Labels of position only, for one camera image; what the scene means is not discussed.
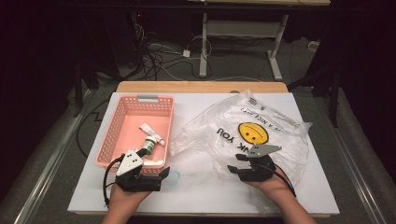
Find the white desk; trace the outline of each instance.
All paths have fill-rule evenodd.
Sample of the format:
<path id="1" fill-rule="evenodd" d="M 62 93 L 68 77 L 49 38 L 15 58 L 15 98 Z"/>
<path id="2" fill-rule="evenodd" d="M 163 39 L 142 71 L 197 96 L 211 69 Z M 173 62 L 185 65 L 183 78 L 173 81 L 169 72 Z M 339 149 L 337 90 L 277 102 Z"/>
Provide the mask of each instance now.
<path id="1" fill-rule="evenodd" d="M 94 160 L 118 97 L 131 93 L 117 92 L 113 94 L 69 204 L 69 212 L 78 214 L 103 214 L 106 212 L 102 193 L 105 169 L 97 166 Z M 233 93 L 168 92 L 161 94 L 175 97 L 172 139 L 172 137 L 177 136 L 179 130 L 188 121 Z M 301 119 L 291 93 L 254 93 L 254 95 L 290 117 Z M 313 216 L 339 214 L 318 156 L 309 139 L 308 142 L 309 155 L 304 176 L 300 183 L 295 186 L 298 199 Z M 141 203 L 136 214 L 151 216 L 263 216 L 251 199 L 250 187 L 240 182 L 237 176 L 219 180 L 212 172 L 209 161 L 211 161 L 211 158 L 203 151 L 186 150 L 173 158 L 169 158 L 167 165 L 171 167 L 171 173 L 163 181 L 162 190 L 151 193 Z M 263 196 L 260 200 L 268 205 L 266 216 L 279 216 L 279 211 L 271 202 Z"/>

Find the toothpaste tube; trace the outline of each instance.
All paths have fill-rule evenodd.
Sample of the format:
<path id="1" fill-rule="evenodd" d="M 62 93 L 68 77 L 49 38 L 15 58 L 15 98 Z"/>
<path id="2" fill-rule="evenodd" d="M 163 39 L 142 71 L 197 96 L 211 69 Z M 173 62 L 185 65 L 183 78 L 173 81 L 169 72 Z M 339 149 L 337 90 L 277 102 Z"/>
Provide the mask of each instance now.
<path id="1" fill-rule="evenodd" d="M 152 128 L 147 123 L 140 125 L 139 129 L 146 134 L 154 137 L 158 143 L 165 146 L 165 141 L 163 141 L 163 138 L 159 134 L 155 133 L 154 130 L 152 130 Z"/>

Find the wire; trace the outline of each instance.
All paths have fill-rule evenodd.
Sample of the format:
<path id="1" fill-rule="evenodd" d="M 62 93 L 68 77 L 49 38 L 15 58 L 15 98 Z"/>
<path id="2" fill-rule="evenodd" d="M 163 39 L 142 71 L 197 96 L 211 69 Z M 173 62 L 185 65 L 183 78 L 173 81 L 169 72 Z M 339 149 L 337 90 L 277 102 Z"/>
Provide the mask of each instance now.
<path id="1" fill-rule="evenodd" d="M 79 131 L 81 130 L 81 127 L 82 127 L 82 125 L 84 124 L 84 122 L 87 120 L 87 118 L 90 116 L 90 115 L 92 115 L 92 114 L 94 114 L 94 115 L 96 115 L 96 117 L 95 117 L 95 121 L 102 121 L 101 119 L 98 119 L 98 115 L 99 115 L 99 112 L 94 112 L 97 108 L 99 108 L 99 106 L 101 106 L 101 105 L 103 105 L 104 103 L 106 103 L 106 102 L 108 102 L 109 101 L 109 98 L 107 98 L 106 100 L 104 100 L 102 103 L 100 103 L 99 105 L 97 105 L 85 118 L 84 118 L 84 120 L 78 125 L 78 128 L 77 128 L 77 131 L 76 131 L 76 141 L 77 141 L 77 146 L 78 146 L 78 150 L 81 152 L 81 154 L 85 157 L 85 158 L 88 158 L 88 155 L 87 155 L 87 153 L 85 153 L 85 151 L 82 149 L 82 146 L 81 146 L 81 144 L 80 144 L 80 142 L 79 142 Z"/>
<path id="2" fill-rule="evenodd" d="M 281 180 L 283 180 L 283 182 L 285 182 L 285 184 L 288 186 L 289 190 L 290 190 L 291 193 L 293 194 L 294 198 L 297 198 L 296 192 L 294 191 L 294 187 L 293 187 L 293 185 L 291 184 L 291 182 L 290 182 L 288 176 L 286 175 L 286 173 L 282 170 L 282 168 L 280 168 L 278 165 L 275 164 L 275 166 L 276 166 L 277 168 L 279 168 L 279 170 L 281 170 L 281 171 L 283 172 L 283 174 L 285 174 L 286 178 L 283 177 L 282 175 L 280 175 L 277 171 L 272 170 L 271 168 L 269 168 L 269 167 L 267 167 L 267 166 L 264 166 L 264 165 L 261 165 L 261 164 L 259 164 L 259 166 L 260 166 L 261 168 L 264 168 L 264 169 L 266 169 L 266 170 L 272 172 L 274 175 L 277 175 Z"/>
<path id="3" fill-rule="evenodd" d="M 154 77 L 154 80 L 157 80 L 158 79 L 157 75 L 160 72 L 160 70 L 157 70 L 157 69 L 160 68 L 158 66 L 158 64 L 162 63 L 162 61 L 157 59 L 157 56 L 160 56 L 160 55 L 154 54 L 154 56 L 156 56 L 156 57 L 154 57 L 150 53 L 146 53 L 145 56 L 148 57 L 148 58 L 143 58 L 143 61 L 144 61 L 144 64 L 145 64 L 145 66 L 144 66 L 145 76 L 140 78 L 140 79 L 151 80 L 151 78 Z M 152 74 L 152 75 L 149 74 L 151 70 L 154 70 L 154 74 Z"/>
<path id="4" fill-rule="evenodd" d="M 224 78 L 213 79 L 212 81 L 222 81 L 222 80 L 233 79 L 233 78 L 245 78 L 245 79 L 262 82 L 261 80 L 254 78 L 254 77 L 224 77 Z"/>
<path id="5" fill-rule="evenodd" d="M 140 37 L 140 34 L 142 34 L 142 38 L 141 38 L 141 41 L 140 41 L 140 44 L 138 45 L 138 47 L 140 47 L 142 44 L 143 44 L 143 40 L 144 40 L 144 38 L 145 38 L 145 29 L 143 29 L 143 27 L 141 26 L 141 25 L 139 25 L 139 24 L 135 24 L 137 27 L 139 27 L 139 33 L 137 34 L 137 39 L 139 39 L 139 37 Z"/>
<path id="6" fill-rule="evenodd" d="M 202 58 L 206 61 L 207 66 L 209 67 L 209 75 L 205 76 L 205 77 L 196 77 L 199 79 L 207 79 L 209 77 L 211 77 L 213 75 L 213 71 L 212 71 L 212 66 L 210 65 L 209 61 L 207 60 L 207 58 L 205 57 L 205 55 L 201 52 Z"/>
<path id="7" fill-rule="evenodd" d="M 163 68 L 163 71 L 165 71 L 170 77 L 172 77 L 172 78 L 174 78 L 175 80 L 178 80 L 178 81 L 187 81 L 187 80 L 184 80 L 184 79 L 181 79 L 181 78 L 178 78 L 178 77 L 174 77 L 172 74 L 170 74 L 169 72 L 168 72 L 168 70 L 166 70 L 165 68 Z"/>
<path id="8" fill-rule="evenodd" d="M 108 173 L 110 172 L 111 167 L 113 167 L 113 165 L 116 164 L 117 162 L 121 162 L 123 160 L 124 156 L 125 156 L 125 154 L 122 154 L 120 157 L 118 157 L 114 161 L 112 161 L 106 168 L 105 177 L 103 178 L 103 196 L 105 198 L 105 204 L 106 204 L 107 207 L 110 204 L 110 200 L 107 197 L 106 189 L 107 189 L 108 186 L 114 184 L 114 183 L 109 184 L 109 185 L 106 184 L 107 183 L 107 176 L 108 176 Z"/>
<path id="9" fill-rule="evenodd" d="M 267 39 L 267 38 L 262 38 L 262 37 L 258 37 L 258 38 L 255 37 L 252 43 L 245 44 L 245 43 L 243 43 L 243 41 L 251 41 L 251 38 L 250 39 L 241 39 L 240 37 L 238 37 L 239 40 L 236 40 L 236 39 L 231 39 L 228 36 L 225 36 L 224 38 L 221 38 L 221 37 L 218 37 L 218 36 L 209 35 L 207 38 L 209 38 L 209 37 L 213 38 L 213 40 L 210 40 L 211 47 L 212 47 L 212 54 L 214 56 L 218 56 L 218 57 L 227 56 L 230 53 L 232 53 L 234 49 L 244 49 L 244 48 L 248 48 L 248 47 L 257 47 L 257 46 L 259 46 L 262 43 L 263 40 Z M 229 43 L 229 46 L 216 45 L 216 44 L 214 44 L 215 40 L 226 41 L 227 43 Z M 228 51 L 226 53 L 223 53 L 223 54 L 214 53 L 214 49 L 215 48 L 227 48 L 227 47 L 230 48 L 230 49 L 228 49 Z"/>
<path id="10" fill-rule="evenodd" d="M 168 69 L 168 68 L 170 68 L 170 67 L 172 67 L 172 66 L 175 66 L 176 64 L 179 64 L 179 63 L 188 63 L 188 64 L 191 66 L 191 73 L 192 73 L 192 75 L 195 77 L 194 69 L 193 69 L 192 63 L 189 63 L 189 62 L 178 62 L 178 63 L 174 63 L 174 64 L 172 64 L 172 65 L 167 66 L 166 68 L 163 67 L 163 69 L 166 70 L 166 69 Z M 166 72 L 167 72 L 171 77 L 173 77 L 173 78 L 175 78 L 175 79 L 178 79 L 178 78 L 172 76 L 167 70 L 166 70 Z"/>
<path id="11" fill-rule="evenodd" d="M 177 38 L 177 37 L 174 37 L 174 36 L 165 35 L 165 34 L 159 34 L 159 33 L 152 32 L 152 31 L 149 32 L 149 33 L 152 34 L 152 35 L 155 35 L 156 37 L 161 36 L 163 38 L 163 40 L 165 40 L 165 41 L 171 40 L 172 42 L 180 45 L 183 48 L 186 46 L 186 44 L 189 43 L 189 40 L 180 39 L 180 38 Z"/>
<path id="12" fill-rule="evenodd" d="M 208 44 L 209 44 L 209 53 L 207 53 L 207 55 L 206 55 L 206 57 L 207 56 L 209 56 L 210 55 L 210 53 L 212 52 L 212 45 L 210 44 L 210 42 L 209 42 L 209 40 L 208 39 L 206 39 L 206 38 L 203 38 L 202 36 L 196 36 L 195 38 L 193 38 L 192 40 L 191 40 L 191 44 L 192 44 L 192 41 L 194 41 L 194 40 L 196 40 L 196 39 L 199 39 L 199 38 L 201 38 L 201 39 L 203 39 L 204 41 L 206 41 Z"/>
<path id="13" fill-rule="evenodd" d="M 170 47 L 167 47 L 167 46 L 165 46 L 165 45 L 163 45 L 163 44 L 148 44 L 148 47 L 150 46 L 150 45 L 154 45 L 154 46 L 161 46 L 158 50 L 160 50 L 160 49 L 162 49 L 162 48 L 166 48 L 166 49 L 171 49 L 172 51 L 171 52 L 164 52 L 164 51 L 161 51 L 161 53 L 175 53 L 175 54 L 178 54 L 178 55 L 181 55 L 181 53 L 179 53 L 178 51 L 176 51 L 175 49 L 172 49 L 172 48 L 170 48 Z"/>

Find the smiley face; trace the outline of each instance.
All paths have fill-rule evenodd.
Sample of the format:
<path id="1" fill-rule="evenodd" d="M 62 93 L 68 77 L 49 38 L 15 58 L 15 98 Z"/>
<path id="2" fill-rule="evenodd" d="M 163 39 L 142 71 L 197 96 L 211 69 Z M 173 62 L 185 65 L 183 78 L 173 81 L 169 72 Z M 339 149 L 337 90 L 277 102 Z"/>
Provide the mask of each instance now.
<path id="1" fill-rule="evenodd" d="M 245 141 L 250 144 L 264 144 L 268 142 L 268 132 L 257 123 L 241 123 L 238 126 L 238 131 Z"/>

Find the clear plastic bag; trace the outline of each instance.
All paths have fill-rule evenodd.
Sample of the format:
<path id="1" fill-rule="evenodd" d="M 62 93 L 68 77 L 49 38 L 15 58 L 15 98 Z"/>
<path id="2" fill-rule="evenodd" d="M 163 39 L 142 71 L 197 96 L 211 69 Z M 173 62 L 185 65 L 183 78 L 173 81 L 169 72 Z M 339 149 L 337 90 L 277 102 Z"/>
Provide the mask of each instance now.
<path id="1" fill-rule="evenodd" d="M 227 165 L 248 167 L 235 154 L 247 154 L 253 144 L 281 146 L 270 156 L 296 185 L 304 172 L 311 125 L 272 109 L 245 91 L 210 106 L 186 124 L 170 142 L 169 151 L 174 156 L 186 149 L 205 150 L 214 158 L 216 173 L 224 177 L 233 175 Z"/>

